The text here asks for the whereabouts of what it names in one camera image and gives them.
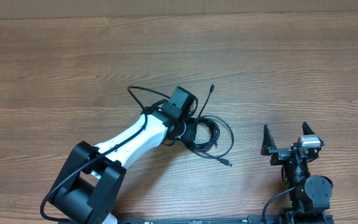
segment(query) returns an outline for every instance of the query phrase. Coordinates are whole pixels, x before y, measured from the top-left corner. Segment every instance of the wooden surface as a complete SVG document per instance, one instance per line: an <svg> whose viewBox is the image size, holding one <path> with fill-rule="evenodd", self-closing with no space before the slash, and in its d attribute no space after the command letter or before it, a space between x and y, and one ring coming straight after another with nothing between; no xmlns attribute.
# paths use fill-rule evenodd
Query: wooden surface
<svg viewBox="0 0 358 224"><path fill-rule="evenodd" d="M358 11L358 0L0 0L0 19Z"/></svg>
<svg viewBox="0 0 358 224"><path fill-rule="evenodd" d="M138 118L126 86L204 102L211 83L204 113L232 126L234 166L158 147L128 170L118 217L260 214L285 189L259 154L263 125L288 147L307 121L326 143L310 171L334 182L328 213L358 223L358 12L0 21L0 223L48 223L39 205L72 147ZM212 152L228 145L223 133Z"/></svg>

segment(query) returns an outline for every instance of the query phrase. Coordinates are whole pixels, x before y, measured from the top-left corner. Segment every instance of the wood grain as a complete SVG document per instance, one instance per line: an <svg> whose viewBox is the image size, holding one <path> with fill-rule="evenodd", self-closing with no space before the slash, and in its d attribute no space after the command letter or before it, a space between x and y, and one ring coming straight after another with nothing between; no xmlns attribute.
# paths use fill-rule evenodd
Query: wood grain
<svg viewBox="0 0 358 224"><path fill-rule="evenodd" d="M0 21L0 223L48 223L39 203L71 148L139 116L126 86L170 94L181 85L204 102L210 83L204 112L232 126L234 166L160 146L128 170L118 217L261 213L285 189L259 154L263 125L287 147L307 121L326 142L310 170L334 182L328 213L358 223L358 12ZM213 153L229 136L219 143Z"/></svg>
<svg viewBox="0 0 358 224"><path fill-rule="evenodd" d="M358 0L3 0L0 19L358 11Z"/></svg>

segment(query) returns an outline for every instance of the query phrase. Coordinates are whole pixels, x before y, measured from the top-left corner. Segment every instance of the wooden table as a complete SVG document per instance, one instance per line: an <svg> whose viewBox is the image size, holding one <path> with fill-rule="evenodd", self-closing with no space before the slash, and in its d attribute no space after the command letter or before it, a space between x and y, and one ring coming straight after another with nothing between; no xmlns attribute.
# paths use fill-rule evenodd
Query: wooden table
<svg viewBox="0 0 358 224"><path fill-rule="evenodd" d="M260 214L285 189L260 155L263 125L288 147L307 121L326 143L310 171L334 182L328 213L358 223L358 12L0 21L0 223L49 223L39 205L72 147L139 117L126 86L180 85L203 103L211 83L204 113L232 126L234 166L158 147L128 170L118 217ZM229 143L222 133L211 152Z"/></svg>

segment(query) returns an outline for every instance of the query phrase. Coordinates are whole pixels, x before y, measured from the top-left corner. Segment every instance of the tabletop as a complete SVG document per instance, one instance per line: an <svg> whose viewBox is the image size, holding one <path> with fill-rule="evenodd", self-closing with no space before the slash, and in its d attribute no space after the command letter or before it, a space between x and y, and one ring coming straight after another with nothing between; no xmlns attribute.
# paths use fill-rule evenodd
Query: tabletop
<svg viewBox="0 0 358 224"><path fill-rule="evenodd" d="M289 147L307 121L326 143L309 168L334 182L328 214L358 223L358 12L0 21L0 223L49 223L39 205L72 147L138 119L127 86L168 95L182 86L203 103L212 83L204 114L231 125L233 167L159 146L128 169L113 214L261 214L286 188L260 155L263 126ZM145 105L160 99L136 94ZM212 154L230 145L224 129L218 143ZM284 206L287 198L267 213Z"/></svg>

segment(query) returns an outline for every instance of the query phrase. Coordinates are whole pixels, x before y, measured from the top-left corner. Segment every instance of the black cable along robot arm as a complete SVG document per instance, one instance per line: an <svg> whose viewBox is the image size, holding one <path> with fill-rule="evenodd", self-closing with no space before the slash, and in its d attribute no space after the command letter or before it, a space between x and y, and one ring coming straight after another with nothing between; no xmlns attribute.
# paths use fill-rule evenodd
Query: black cable along robot arm
<svg viewBox="0 0 358 224"><path fill-rule="evenodd" d="M134 88L151 91L168 100L160 100L145 108L130 91ZM211 86L209 96L213 89L214 85ZM271 165L283 166L282 177L285 173L288 190L272 198L266 204L262 215L250 215L247 218L187 220L115 219L110 211L114 206L126 169L143 153L160 145L165 139L173 142L178 140L201 157L216 159L227 166L232 166L231 162L222 158L234 144L231 128L221 118L211 115L201 116L202 110L197 118L191 118L198 105L198 99L193 94L179 86L172 97L138 86L130 86L128 91L142 108L140 119L111 140L95 146L83 141L74 147L50 192L41 203L40 213L45 219L76 224L333 223L332 217L324 214L329 208L333 184L327 177L310 176L307 168L307 160L317 159L324 143L306 123L302 125L303 136L289 149L277 149L268 126L264 127L261 155L271 156ZM231 147L220 156L207 153L212 145L216 144L220 133L217 124L206 118L207 116L220 119L231 132ZM194 143L198 123L206 124L212 132L211 139L206 143ZM97 177L99 181L96 186L93 187L82 179L79 176L80 172ZM269 203L287 192L290 193L292 208L284 208L279 215L265 216ZM58 208L69 219L46 215L44 206L47 202Z"/></svg>

